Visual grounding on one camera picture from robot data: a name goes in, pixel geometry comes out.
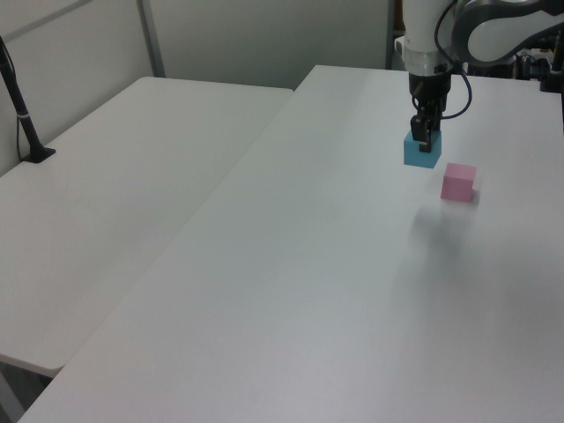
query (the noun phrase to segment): cube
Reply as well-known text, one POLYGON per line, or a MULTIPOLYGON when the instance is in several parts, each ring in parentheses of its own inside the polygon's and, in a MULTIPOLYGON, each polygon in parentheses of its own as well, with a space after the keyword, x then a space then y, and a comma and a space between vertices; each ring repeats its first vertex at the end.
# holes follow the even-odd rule
POLYGON ((420 152, 419 142, 413 139, 413 134, 410 131, 404 139, 404 164, 433 169, 442 153, 442 137, 439 130, 433 132, 431 146, 431 152, 420 152))
POLYGON ((472 200, 476 171, 475 166, 449 163, 442 179, 441 198, 469 203, 472 200))

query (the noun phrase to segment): white table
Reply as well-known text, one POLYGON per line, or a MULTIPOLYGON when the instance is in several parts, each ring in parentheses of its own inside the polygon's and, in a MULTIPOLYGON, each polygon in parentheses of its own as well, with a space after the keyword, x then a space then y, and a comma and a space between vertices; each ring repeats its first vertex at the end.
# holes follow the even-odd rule
POLYGON ((291 96, 143 78, 0 179, 0 361, 54 375, 291 96))
POLYGON ((562 422, 560 96, 471 81, 428 170, 406 73, 315 68, 22 422, 562 422))

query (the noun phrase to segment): white tabletop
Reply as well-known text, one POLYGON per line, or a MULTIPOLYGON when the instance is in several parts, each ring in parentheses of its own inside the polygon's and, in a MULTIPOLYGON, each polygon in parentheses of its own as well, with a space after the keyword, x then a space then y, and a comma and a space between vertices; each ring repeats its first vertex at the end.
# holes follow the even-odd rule
POLYGON ((22 422, 562 422, 560 96, 471 82, 429 170, 406 73, 317 67, 22 422))
POLYGON ((143 78, 0 179, 0 361, 53 375, 292 92, 143 78))

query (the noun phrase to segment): white wall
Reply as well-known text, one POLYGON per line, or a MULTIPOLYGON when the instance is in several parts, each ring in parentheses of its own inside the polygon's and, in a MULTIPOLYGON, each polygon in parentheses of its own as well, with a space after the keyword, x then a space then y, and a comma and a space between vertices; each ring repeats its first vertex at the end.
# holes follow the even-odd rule
MULTIPOLYGON (((43 144, 152 75, 136 0, 93 0, 6 45, 43 144)), ((16 115, 2 81, 0 174, 18 163, 15 139, 16 115)))
POLYGON ((386 64, 389 0, 147 3, 169 78, 295 89, 316 64, 386 64))

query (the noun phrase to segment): blue cube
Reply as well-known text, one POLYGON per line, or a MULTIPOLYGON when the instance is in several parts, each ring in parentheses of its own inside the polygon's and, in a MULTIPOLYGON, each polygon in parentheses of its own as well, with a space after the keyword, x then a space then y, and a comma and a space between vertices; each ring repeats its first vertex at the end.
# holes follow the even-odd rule
POLYGON ((426 167, 433 169, 442 153, 441 132, 436 130, 431 136, 431 152, 420 152, 419 142, 413 139, 410 131, 404 140, 404 164, 408 166, 426 167))

